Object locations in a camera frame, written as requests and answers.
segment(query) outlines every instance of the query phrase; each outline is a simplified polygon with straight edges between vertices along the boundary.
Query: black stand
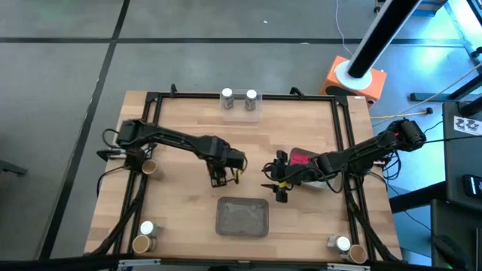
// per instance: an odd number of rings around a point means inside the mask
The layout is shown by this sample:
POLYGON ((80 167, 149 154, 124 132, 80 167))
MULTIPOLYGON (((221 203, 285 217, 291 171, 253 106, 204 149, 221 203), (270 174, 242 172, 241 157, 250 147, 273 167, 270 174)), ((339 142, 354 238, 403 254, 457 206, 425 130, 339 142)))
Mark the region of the black stand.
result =
POLYGON ((430 204, 432 199, 447 200, 445 181, 390 199, 392 214, 430 204))
MULTIPOLYGON (((441 94, 435 97, 432 102, 458 101, 481 86, 482 74, 479 74, 474 79, 470 80, 467 84, 461 86, 458 90, 454 91, 452 94, 441 94)), ((421 102, 433 95, 434 93, 411 93, 410 101, 421 102)))
POLYGON ((17 174, 18 176, 24 176, 27 173, 27 170, 24 168, 21 168, 19 166, 15 166, 12 163, 5 162, 0 160, 0 171, 4 172, 12 172, 17 174))

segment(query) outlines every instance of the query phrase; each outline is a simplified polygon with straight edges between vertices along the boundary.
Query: wooden tabletop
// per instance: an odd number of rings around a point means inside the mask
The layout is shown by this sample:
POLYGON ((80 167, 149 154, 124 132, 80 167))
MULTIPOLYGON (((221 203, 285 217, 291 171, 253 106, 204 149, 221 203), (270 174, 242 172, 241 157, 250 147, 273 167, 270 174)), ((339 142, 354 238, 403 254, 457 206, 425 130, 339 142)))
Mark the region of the wooden tabletop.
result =
MULTIPOLYGON (((127 92, 118 124, 142 116, 145 96, 146 92, 127 92)), ((353 96, 348 100, 355 141, 369 139, 373 131, 365 100, 353 96)), ((339 115, 346 148, 341 108, 339 115)), ((289 192, 288 203, 282 204, 275 201, 270 190, 260 186, 271 182, 261 168, 275 158, 276 150, 287 153, 296 147, 317 153, 337 150, 329 102, 265 100, 261 121, 246 124, 224 123, 217 99, 163 99, 159 125, 194 136, 217 135, 245 152, 249 166, 238 185, 229 183, 226 187, 211 188, 204 161, 190 152, 158 145, 153 159, 160 163, 165 177, 162 181, 148 180, 141 221, 153 221, 163 229, 157 236, 156 250, 142 256, 341 262, 339 255, 326 245, 329 236, 349 237, 343 193, 296 187, 289 192), (268 235, 219 236, 215 232, 215 218, 221 196, 267 200, 268 235)), ((106 170, 122 163, 111 160, 106 170)), ((117 223, 128 175, 128 171, 119 171, 104 177, 85 251, 97 248, 117 223)), ((335 187, 340 185, 339 181, 340 178, 334 180, 335 187)), ((366 176, 364 188, 372 227, 390 251, 401 257, 385 184, 366 176)), ((358 232, 360 242, 365 245, 359 225, 358 232)), ((130 224, 125 233, 122 251, 127 249, 130 224)))

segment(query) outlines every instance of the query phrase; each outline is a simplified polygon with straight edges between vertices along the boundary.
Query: white cable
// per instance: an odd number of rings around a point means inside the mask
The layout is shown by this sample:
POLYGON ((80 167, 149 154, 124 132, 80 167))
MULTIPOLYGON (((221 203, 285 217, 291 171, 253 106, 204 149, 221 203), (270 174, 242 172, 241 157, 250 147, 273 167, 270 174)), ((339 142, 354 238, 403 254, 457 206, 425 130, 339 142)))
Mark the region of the white cable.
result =
POLYGON ((353 57, 352 52, 351 52, 351 51, 346 47, 346 45, 345 45, 345 36, 344 36, 343 33, 341 32, 340 25, 338 24, 338 0, 337 0, 337 9, 336 9, 336 11, 334 12, 334 21, 337 23, 338 32, 339 32, 340 35, 341 35, 341 42, 343 43, 343 48, 345 48, 345 50, 350 54, 350 56, 353 57))
POLYGON ((373 127, 378 126, 378 125, 380 125, 380 124, 382 124, 382 123, 385 123, 385 122, 391 120, 391 119, 394 118, 394 117, 398 117, 400 114, 406 113, 406 112, 414 109, 415 107, 417 107, 417 106, 419 106, 419 105, 421 105, 421 104, 423 104, 423 103, 425 103, 425 102, 428 102, 428 101, 434 99, 435 97, 437 97, 437 96, 441 95, 442 93, 444 93, 445 91, 449 90, 449 89, 450 89, 451 87, 453 87, 455 84, 459 83, 463 78, 466 78, 467 75, 469 75, 471 72, 473 72, 475 69, 478 69, 478 68, 481 67, 481 66, 482 66, 482 63, 480 63, 479 65, 476 65, 474 68, 472 68, 472 69, 471 69, 470 71, 468 71, 466 74, 464 74, 461 78, 457 79, 455 82, 451 83, 448 87, 444 88, 441 92, 436 93, 436 94, 430 96, 429 98, 427 98, 427 99, 425 99, 425 100, 417 103, 417 104, 414 105, 414 106, 411 106, 410 108, 408 108, 408 109, 405 110, 405 111, 402 111, 402 112, 400 112, 400 113, 398 113, 398 114, 393 115, 392 117, 387 118, 386 120, 380 121, 379 123, 375 123, 375 124, 373 125, 373 127))

